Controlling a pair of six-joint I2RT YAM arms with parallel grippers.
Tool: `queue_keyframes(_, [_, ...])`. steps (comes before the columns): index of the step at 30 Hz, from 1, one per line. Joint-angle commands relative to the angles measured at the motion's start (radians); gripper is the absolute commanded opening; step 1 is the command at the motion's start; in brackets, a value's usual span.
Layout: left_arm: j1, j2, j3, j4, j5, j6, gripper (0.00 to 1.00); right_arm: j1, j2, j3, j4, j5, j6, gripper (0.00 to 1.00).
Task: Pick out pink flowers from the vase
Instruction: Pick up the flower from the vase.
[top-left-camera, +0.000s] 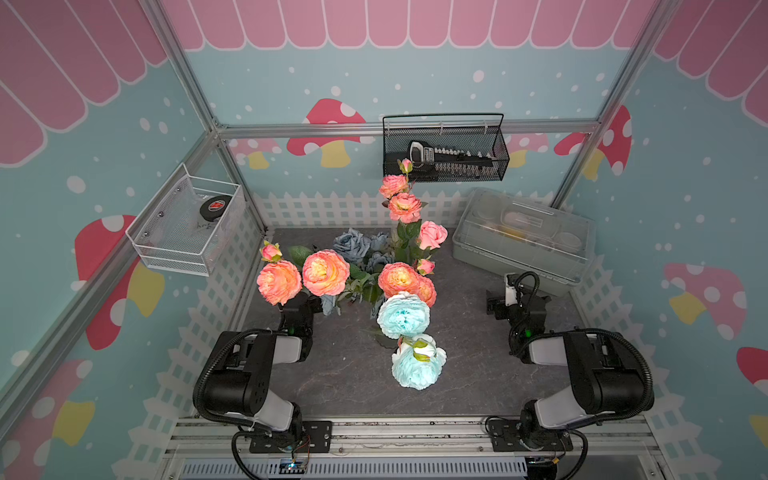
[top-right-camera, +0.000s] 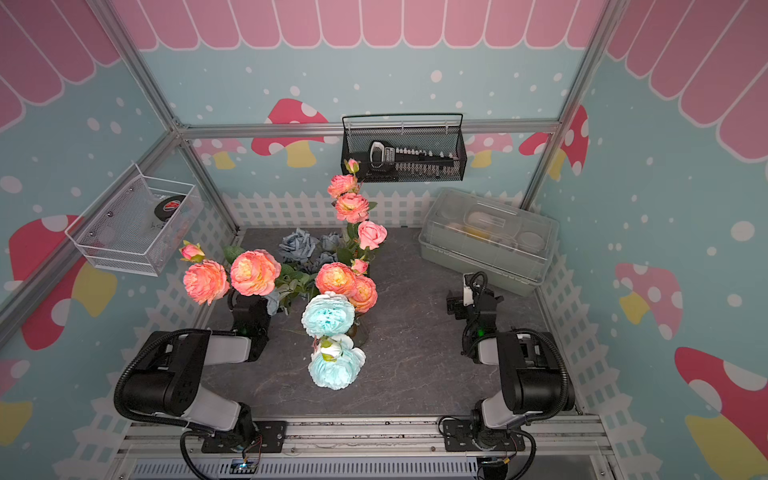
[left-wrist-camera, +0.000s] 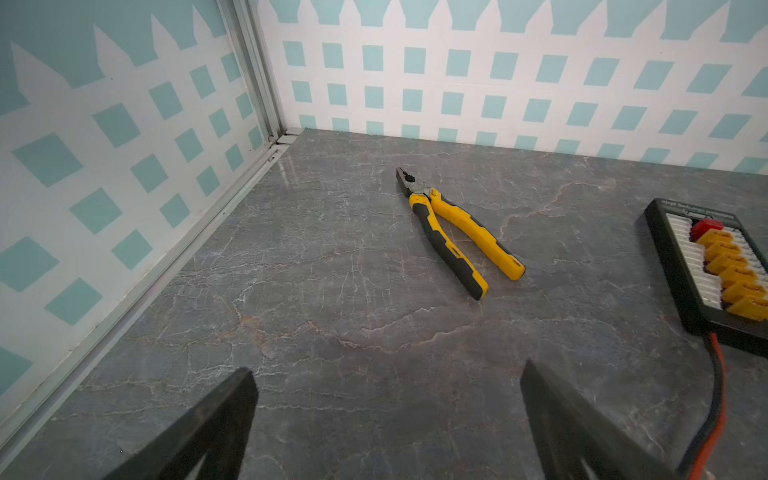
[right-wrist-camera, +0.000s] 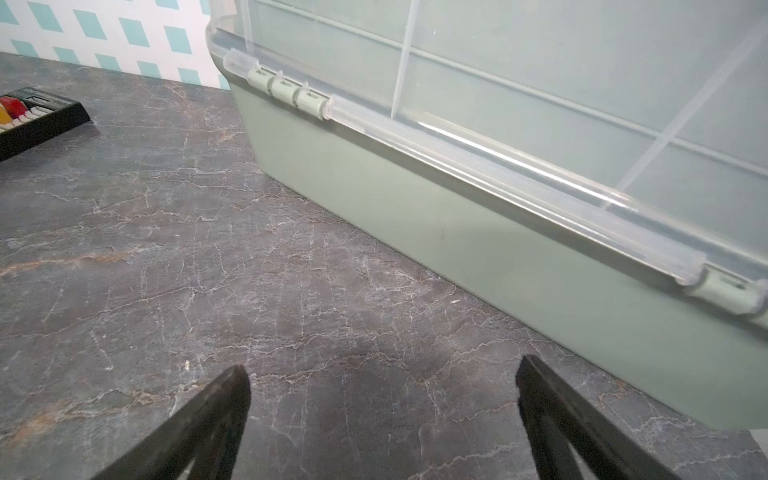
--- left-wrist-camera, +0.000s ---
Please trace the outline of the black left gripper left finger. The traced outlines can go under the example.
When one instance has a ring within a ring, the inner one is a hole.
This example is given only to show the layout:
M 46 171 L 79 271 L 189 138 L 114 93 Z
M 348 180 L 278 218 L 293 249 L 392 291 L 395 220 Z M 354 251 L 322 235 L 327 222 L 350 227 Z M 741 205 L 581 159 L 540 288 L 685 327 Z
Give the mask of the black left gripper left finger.
M 239 368 L 152 442 L 108 473 L 108 479 L 239 477 L 259 392 Z

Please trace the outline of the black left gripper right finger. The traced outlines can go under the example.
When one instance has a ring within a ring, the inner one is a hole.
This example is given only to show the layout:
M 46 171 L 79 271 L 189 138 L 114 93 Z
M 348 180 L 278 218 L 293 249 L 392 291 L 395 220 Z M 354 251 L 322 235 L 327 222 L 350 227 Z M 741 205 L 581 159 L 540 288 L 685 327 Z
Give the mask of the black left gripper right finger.
M 549 367 L 527 360 L 520 379 L 547 479 L 678 479 Z

